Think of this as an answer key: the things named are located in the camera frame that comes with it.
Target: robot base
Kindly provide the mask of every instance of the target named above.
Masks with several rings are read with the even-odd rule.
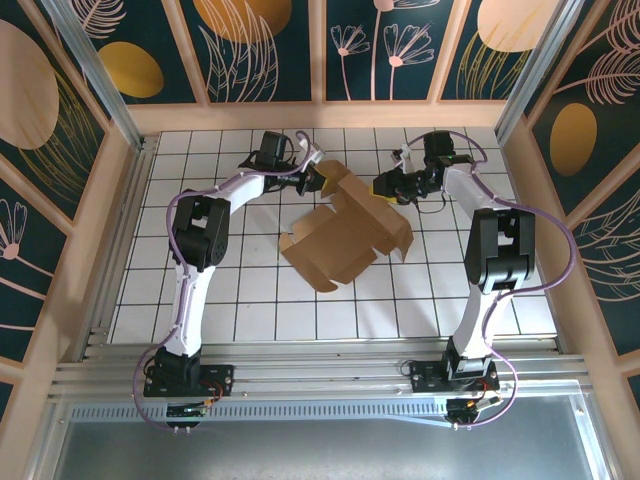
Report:
[[[175,397],[211,397],[231,395],[233,387],[233,366],[231,365],[201,365],[198,383],[191,387],[184,383],[167,382],[158,372],[158,368],[148,368],[147,379],[144,384],[144,396],[147,398],[175,398]]]
[[[500,390],[500,381],[493,362],[490,362],[484,376],[460,380],[449,380],[446,367],[443,366],[441,360],[431,362],[413,361],[409,366],[413,393]]]

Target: flattened cardboard box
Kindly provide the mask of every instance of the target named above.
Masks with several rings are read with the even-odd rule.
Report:
[[[293,237],[280,235],[280,251],[298,273],[318,292],[332,292],[335,282],[350,283],[373,263],[374,248],[384,255],[398,248],[404,261],[413,242],[408,220],[337,160],[316,170],[335,212],[320,205],[293,224]]]

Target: black grid line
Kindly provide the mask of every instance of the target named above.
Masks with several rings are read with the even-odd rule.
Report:
[[[309,136],[311,137],[312,141],[315,141],[315,133],[316,130],[318,129],[307,129]],[[344,163],[347,167],[351,166],[356,174],[358,172],[358,167],[357,165],[361,165],[364,163],[361,162],[365,162],[369,161],[369,157],[371,161],[375,161],[377,162],[377,171],[381,172],[383,170],[388,170],[390,168],[393,168],[392,162],[389,160],[388,161],[388,165],[385,163],[385,160],[387,159],[387,157],[389,156],[389,153],[391,152],[390,149],[385,148],[385,149],[380,149],[377,148],[379,145],[379,139],[378,139],[378,132],[375,129],[371,129],[372,130],[372,137],[373,137],[373,146],[375,146],[375,149],[369,149],[369,148],[359,148],[359,149],[349,149],[347,146],[347,130],[346,129],[335,129],[335,133],[332,133],[332,135],[340,135],[342,136],[342,142],[344,142],[344,150],[339,150],[336,152],[333,152],[334,155],[332,155],[332,151],[327,151],[327,158],[332,158],[333,157],[342,157],[344,155]],[[253,148],[253,144],[257,143],[259,141],[259,138],[255,137],[255,135],[257,135],[256,132],[258,132],[257,130],[248,130],[248,129],[244,129],[244,131],[246,132],[250,132],[250,138],[251,138],[251,148]],[[461,131],[468,133],[466,128],[462,129]],[[147,202],[148,202],[148,196],[150,194],[150,187],[152,185],[151,182],[154,181],[174,181],[174,182],[180,182],[180,190],[182,191],[188,184],[189,182],[211,182],[211,183],[215,183],[215,184],[219,184],[219,182],[226,180],[227,177],[222,178],[220,176],[221,172],[221,168],[220,167],[220,156],[221,154],[238,154],[238,155],[248,155],[248,151],[247,152],[227,152],[227,151],[221,151],[222,150],[222,141],[223,141],[223,135],[224,135],[225,131],[221,131],[220,132],[220,136],[218,139],[219,145],[218,145],[218,151],[217,152],[210,152],[210,153],[205,153],[205,152],[198,152],[197,154],[193,154],[193,155],[209,155],[211,157],[211,159],[215,159],[216,161],[216,165],[215,165],[215,173],[213,173],[213,169],[211,169],[211,173],[206,172],[207,175],[211,174],[212,177],[208,177],[208,178],[204,178],[204,175],[202,177],[196,176],[195,174],[193,175],[187,175],[187,167],[189,165],[189,157],[190,157],[190,153],[189,151],[191,150],[191,146],[192,146],[192,140],[193,140],[193,132],[190,132],[190,137],[189,137],[189,144],[187,147],[187,153],[185,155],[185,162],[184,162],[184,166],[183,166],[183,174],[182,174],[182,178],[162,178],[162,179],[152,179],[152,175],[153,175],[153,170],[156,168],[156,161],[158,159],[159,156],[162,155],[179,155],[179,156],[183,156],[182,154],[177,154],[177,153],[161,153],[161,154],[156,154],[154,156],[153,159],[153,164],[149,173],[149,178],[147,179],[147,182],[145,184],[145,192],[143,195],[143,201],[142,201],[142,207],[140,209],[139,215],[138,215],[138,219],[137,219],[137,224],[136,224],[136,228],[135,228],[135,235],[134,235],[134,239],[132,242],[132,246],[129,252],[129,256],[127,258],[127,268],[125,270],[125,275],[123,276],[122,279],[122,288],[121,288],[121,292],[119,293],[118,296],[118,302],[115,308],[115,314],[114,314],[114,327],[112,330],[112,337],[111,337],[111,341],[113,340],[113,336],[116,332],[116,327],[117,327],[117,319],[118,317],[121,315],[121,308],[122,307],[135,307],[135,306],[147,306],[147,307],[155,307],[155,319],[154,319],[154,324],[153,324],[153,329],[151,331],[151,340],[153,339],[153,337],[155,337],[157,335],[157,329],[158,329],[158,325],[157,322],[159,320],[159,314],[161,310],[166,310],[166,308],[168,306],[170,306],[173,302],[173,298],[164,298],[163,299],[163,290],[167,287],[167,282],[169,281],[169,279],[171,278],[171,272],[170,270],[172,270],[172,268],[169,268],[169,264],[171,263],[170,260],[170,255],[167,251],[167,258],[166,258],[166,262],[164,265],[164,269],[162,268],[157,268],[157,267],[142,267],[142,268],[131,268],[132,265],[132,261],[134,260],[134,249],[136,247],[136,244],[138,244],[138,238],[163,238],[166,239],[168,242],[168,236],[167,235],[141,235],[141,231],[142,231],[142,217],[144,215],[145,212],[152,212],[153,209],[162,209],[164,210],[166,207],[162,206],[162,205],[150,205],[147,206]],[[403,129],[402,132],[404,133],[404,139],[405,141],[408,141],[408,133],[406,129]],[[332,139],[335,139],[337,142],[339,142],[339,137],[332,137]],[[468,151],[471,152],[471,154],[473,154],[473,149],[471,148],[471,146],[469,145],[469,142],[467,142],[467,145],[469,146]],[[458,150],[465,150],[464,153],[468,153],[467,152],[467,148],[463,148],[460,147],[458,148]],[[488,149],[488,150],[498,150],[500,151],[499,148],[493,148],[493,149]],[[354,155],[350,155],[350,154],[354,154],[357,153],[360,157],[360,159],[355,158]],[[414,155],[419,155],[420,150],[419,149],[414,149],[412,151],[412,154]],[[352,162],[358,160],[359,163],[357,165],[353,164]],[[230,165],[223,165],[224,168],[226,169],[230,169]],[[366,167],[368,171],[375,171],[375,170],[371,170],[371,167]],[[504,173],[502,171],[500,172],[493,172],[497,175],[499,175],[500,173]],[[371,179],[375,178],[375,175],[359,175],[360,178],[363,179],[363,181],[365,183],[371,183]],[[295,196],[292,197],[288,197],[286,200],[286,203],[283,202],[284,198],[282,197],[282,195],[274,195],[273,197],[269,197],[269,198],[262,198],[261,200],[257,201],[254,203],[255,206],[271,206],[271,208],[274,210],[274,214],[275,214],[275,206],[277,205],[278,210],[277,210],[277,221],[278,221],[278,225],[282,222],[282,215],[283,215],[283,205],[287,205],[287,206],[308,206],[310,208],[315,208],[317,207],[317,205],[319,205],[320,203],[325,203],[322,200],[319,200],[319,198],[316,197],[316,195],[314,194],[313,197],[311,198],[311,201],[296,201]],[[434,198],[429,198],[429,199],[420,199],[421,202],[430,202],[430,203],[441,203],[441,199],[439,197],[434,197]],[[402,300],[406,300],[406,301],[415,301],[415,302],[420,302],[420,301],[426,301],[429,300],[431,303],[434,304],[434,313],[435,313],[435,318],[436,318],[436,326],[437,326],[437,335],[440,336],[442,334],[442,330],[441,330],[441,321],[443,319],[441,319],[439,317],[439,313],[438,313],[438,308],[435,308],[435,303],[438,300],[448,300],[448,299],[459,299],[459,300],[466,300],[468,297],[460,297],[460,296],[451,296],[451,297],[445,297],[445,296],[441,296],[439,295],[437,298],[435,298],[435,293],[434,293],[434,283],[438,280],[438,279],[434,279],[433,276],[431,275],[431,267],[430,265],[438,265],[438,264],[461,264],[463,263],[462,261],[456,261],[456,262],[452,262],[452,261],[438,261],[437,259],[430,259],[429,258],[429,254],[428,254],[428,249],[427,249],[427,244],[426,244],[426,240],[424,238],[424,233],[425,232],[453,232],[455,231],[458,237],[458,245],[459,248],[462,252],[462,258],[464,258],[464,248],[463,248],[463,244],[462,244],[462,237],[461,237],[461,232],[463,230],[460,229],[460,219],[458,219],[457,217],[459,216],[459,214],[456,214],[456,210],[453,208],[454,206],[454,202],[451,201],[451,199],[449,199],[449,203],[448,207],[449,208],[449,215],[448,217],[453,217],[453,221],[450,220],[450,218],[443,218],[443,220],[446,222],[444,224],[436,224],[433,225],[434,228],[431,228],[431,225],[427,225],[425,222],[427,222],[427,217],[425,216],[423,218],[422,214],[418,214],[418,222],[413,222],[415,226],[412,226],[412,230],[414,232],[414,238],[416,235],[419,235],[422,237],[422,240],[420,239],[415,239],[414,242],[420,242],[422,241],[422,249],[424,252],[424,259],[419,259],[416,261],[410,261],[410,262],[404,262],[404,264],[407,265],[424,265],[427,268],[427,272],[429,274],[429,284],[431,287],[431,293],[428,296],[425,296],[424,294],[422,294],[421,296],[413,296],[414,293],[412,292],[410,295],[406,296],[407,298],[404,298],[405,296],[403,296]],[[279,281],[280,281],[280,268],[283,266],[282,262],[281,262],[281,252],[280,252],[280,247],[279,245],[276,248],[276,252],[277,252],[277,259],[275,261],[274,264],[269,263],[268,265],[259,265],[259,266],[255,266],[252,268],[258,269],[258,268],[275,268],[276,269],[276,275],[275,275],[275,295],[273,298],[273,300],[262,300],[262,301],[243,301],[240,302],[240,284],[241,284],[241,279],[242,279],[242,274],[243,274],[243,267],[242,267],[242,262],[244,260],[244,249],[245,249],[245,237],[247,236],[256,236],[256,235],[266,235],[264,233],[248,233],[247,230],[247,226],[246,226],[246,221],[247,221],[247,212],[248,209],[245,207],[243,209],[242,212],[236,212],[236,215],[240,216],[242,215],[242,228],[241,231],[239,231],[239,233],[234,233],[231,234],[230,237],[236,237],[236,238],[230,238],[230,241],[237,241],[239,242],[239,248],[240,248],[240,252],[239,252],[239,258],[237,259],[237,264],[233,263],[232,265],[228,265],[228,266],[222,266],[222,267],[218,267],[220,269],[238,269],[238,283],[237,283],[237,291],[235,292],[235,299],[229,298],[228,301],[227,297],[225,296],[219,296],[218,298],[216,298],[216,300],[219,301],[213,301],[213,302],[206,302],[206,305],[250,305],[250,304],[273,304],[274,305],[274,310],[275,310],[275,319],[274,319],[274,333],[273,333],[273,340],[277,341],[278,339],[278,310],[279,304],[298,304],[298,303],[314,303],[315,305],[315,309],[314,309],[314,314],[315,314],[315,338],[318,339],[318,302],[324,302],[324,303],[331,303],[331,302],[353,302],[353,308],[354,308],[354,317],[355,317],[355,322],[356,322],[356,337],[357,338],[361,338],[360,337],[360,325],[359,325],[359,319],[358,319],[358,302],[361,303],[367,303],[367,302],[393,302],[394,305],[394,313],[396,315],[396,336],[401,336],[401,332],[400,332],[400,325],[399,325],[399,315],[398,315],[398,303],[397,301],[400,300],[399,298],[397,298],[396,296],[396,283],[399,281],[399,278],[395,278],[398,276],[398,273],[396,272],[396,275],[394,277],[394,272],[393,272],[393,265],[396,264],[403,264],[401,262],[396,261],[396,259],[392,259],[390,256],[387,257],[387,259],[380,259],[377,262],[375,262],[376,265],[387,265],[388,268],[390,269],[390,277],[391,277],[391,291],[389,292],[389,295],[386,296],[387,298],[375,298],[375,299],[366,299],[366,300],[359,300],[358,298],[358,294],[357,294],[357,288],[356,288],[356,281],[352,282],[353,285],[350,288],[353,288],[353,298],[352,299],[344,299],[344,298],[336,298],[336,299],[321,299],[320,295],[314,291],[314,295],[313,300],[305,300],[305,301],[300,301],[300,300],[281,300],[281,295],[279,292]],[[271,235],[279,235],[278,232],[273,232],[271,233]],[[419,243],[416,244],[413,248],[418,247],[419,248]],[[161,275],[162,275],[162,280],[161,280],[161,284],[160,284],[160,292],[158,294],[158,302],[156,304],[149,304],[149,303],[142,303],[142,304],[123,304],[122,300],[123,300],[123,295],[125,293],[125,289],[126,289],[126,283],[128,280],[128,273],[130,271],[137,271],[137,270],[164,270]],[[519,332],[518,334],[522,335],[522,329],[520,328],[520,320],[517,317],[517,313],[515,310],[515,306],[513,304],[513,302],[511,303],[511,308],[512,311],[514,312],[514,317],[517,323],[517,331]],[[238,335],[238,313],[239,313],[239,308],[235,309],[235,318],[234,318],[234,325],[233,325],[233,337],[232,337],[232,341],[236,340],[236,337]]]

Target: purple cable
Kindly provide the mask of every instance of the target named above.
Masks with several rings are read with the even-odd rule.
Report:
[[[489,345],[489,343],[487,341],[487,327],[489,325],[489,319],[491,318],[491,315],[495,311],[498,302],[500,300],[502,300],[502,299],[517,295],[518,293],[533,293],[533,292],[540,292],[540,291],[548,290],[548,289],[553,288],[553,287],[561,284],[562,282],[564,282],[567,279],[567,277],[571,273],[571,270],[573,269],[573,267],[576,264],[576,259],[577,259],[577,256],[578,256],[578,247],[577,247],[577,245],[575,243],[575,239],[573,238],[573,235],[571,234],[571,231],[559,219],[557,219],[553,215],[545,212],[544,210],[540,210],[539,208],[529,207],[529,206],[526,206],[526,205],[520,205],[518,203],[513,203],[513,202],[508,202],[506,200],[503,200],[502,198],[498,197],[495,193],[493,193],[491,191],[491,189],[489,187],[487,187],[482,182],[482,180],[480,179],[480,177],[478,177],[478,175],[476,173],[476,169],[478,168],[479,164],[487,163],[489,161],[489,158],[487,157],[487,152],[485,152],[485,150],[478,144],[478,142],[476,142],[474,139],[468,137],[467,135],[464,135],[463,133],[454,132],[454,131],[451,131],[451,130],[436,130],[436,131],[437,132],[447,132],[447,133],[453,134],[454,136],[457,136],[457,137],[460,137],[460,138],[464,138],[471,145],[473,145],[474,147],[476,147],[480,151],[480,153],[482,154],[482,160],[480,160],[480,161],[475,161],[474,160],[472,162],[472,165],[471,165],[471,177],[473,178],[473,181],[475,182],[475,184],[489,198],[491,198],[491,200],[493,200],[494,202],[499,203],[500,205],[503,205],[505,207],[515,208],[517,210],[522,210],[522,211],[525,211],[525,212],[533,213],[534,215],[538,215],[540,217],[546,218],[547,220],[552,222],[555,226],[557,226],[562,231],[563,235],[567,239],[567,243],[569,244],[569,261],[567,262],[567,266],[564,268],[562,273],[555,280],[552,280],[551,282],[548,282],[548,283],[544,283],[542,285],[537,285],[537,286],[527,287],[527,288],[519,288],[517,290],[511,290],[511,291],[506,292],[506,293],[501,293],[493,300],[493,302],[491,303],[491,305],[487,309],[487,312],[486,312],[486,314],[484,316],[484,319],[482,320],[482,338],[484,339],[484,343],[487,346],[487,348],[489,349],[489,351],[495,357],[497,357],[500,360],[502,360],[504,362],[504,364],[507,367],[509,367],[509,369],[511,370],[511,373],[513,373],[513,394],[511,395],[511,397],[509,397],[509,401],[504,406],[504,408],[502,408],[495,415],[492,415],[491,417],[487,418],[486,420],[481,420],[479,422],[467,423],[467,424],[459,424],[459,426],[467,427],[467,429],[470,430],[472,427],[479,427],[481,425],[487,425],[487,424],[493,422],[494,420],[497,420],[502,415],[504,415],[507,412],[507,410],[509,410],[511,408],[511,406],[513,405],[513,402],[515,401],[516,395],[518,393],[518,372],[516,371],[516,368],[513,366],[513,363],[511,363],[504,356],[499,354],[491,345]],[[411,142],[409,142],[408,146],[411,146],[414,143],[416,143],[418,140],[420,140],[421,138],[424,138],[425,135],[428,135],[428,133],[425,133],[424,135],[420,135],[419,137],[413,139]]]
[[[177,433],[179,430],[177,428],[171,428],[169,426],[167,426],[166,424],[160,423],[160,422],[156,422],[155,420],[153,420],[152,418],[150,418],[142,409],[142,405],[140,404],[140,399],[138,398],[139,392],[137,389],[137,385],[136,385],[136,379],[138,378],[138,375],[140,374],[140,370],[142,369],[142,365],[144,363],[145,358],[147,357],[147,355],[149,355],[149,353],[151,353],[153,350],[157,350],[158,348],[163,347],[164,345],[167,344],[167,342],[169,342],[169,340],[171,340],[171,337],[173,336],[173,333],[175,332],[175,330],[179,327],[179,321],[180,318],[182,317],[182,313],[183,313],[183,309],[184,309],[184,304],[185,304],[185,292],[186,292],[186,286],[187,286],[187,268],[186,268],[186,260],[184,259],[184,256],[182,255],[182,253],[180,253],[180,249],[178,248],[178,244],[176,243],[176,237],[173,233],[173,228],[172,228],[172,221],[171,221],[171,211],[173,210],[173,208],[178,204],[178,202],[180,200],[182,200],[183,198],[188,198],[188,197],[197,197],[200,195],[211,195],[213,193],[216,193],[220,190],[223,190],[225,188],[227,188],[228,186],[232,185],[233,183],[237,182],[238,180],[245,178],[245,177],[281,177],[281,176],[286,176],[286,175],[293,175],[294,173],[298,173],[304,169],[307,168],[307,165],[309,164],[309,162],[311,161],[312,156],[317,152],[316,148],[314,147],[313,143],[311,142],[311,139],[309,138],[309,135],[306,134],[306,132],[303,132],[302,130],[298,130],[296,132],[296,137],[298,138],[298,140],[300,141],[301,145],[304,146],[304,144],[302,143],[302,141],[306,142],[307,145],[307,153],[304,157],[304,159],[302,160],[302,163],[297,166],[296,168],[294,168],[293,170],[289,170],[286,172],[258,172],[258,171],[251,171],[251,172],[247,172],[247,173],[238,173],[237,175],[234,175],[233,177],[225,180],[225,182],[220,185],[219,187],[216,186],[210,190],[202,190],[202,191],[198,191],[198,192],[182,192],[178,195],[176,195],[175,197],[173,197],[171,199],[171,201],[169,202],[169,206],[167,207],[167,214],[166,214],[166,225],[167,225],[167,232],[169,233],[169,245],[171,247],[171,251],[175,254],[177,260],[176,260],[176,265],[182,265],[183,267],[183,279],[182,279],[182,286],[180,288],[180,299],[178,301],[178,312],[176,315],[176,320],[174,322],[174,324],[171,326],[171,330],[169,331],[169,334],[164,338],[164,340],[160,341],[159,343],[155,344],[155,345],[151,345],[149,348],[147,348],[144,353],[140,356],[140,358],[138,359],[138,363],[136,364],[136,369],[133,373],[133,402],[136,405],[136,410],[138,411],[138,414],[140,415],[140,417],[142,417],[142,419],[153,425],[156,428],[159,428],[161,430],[165,430],[165,431],[169,431],[169,432],[174,432]]]

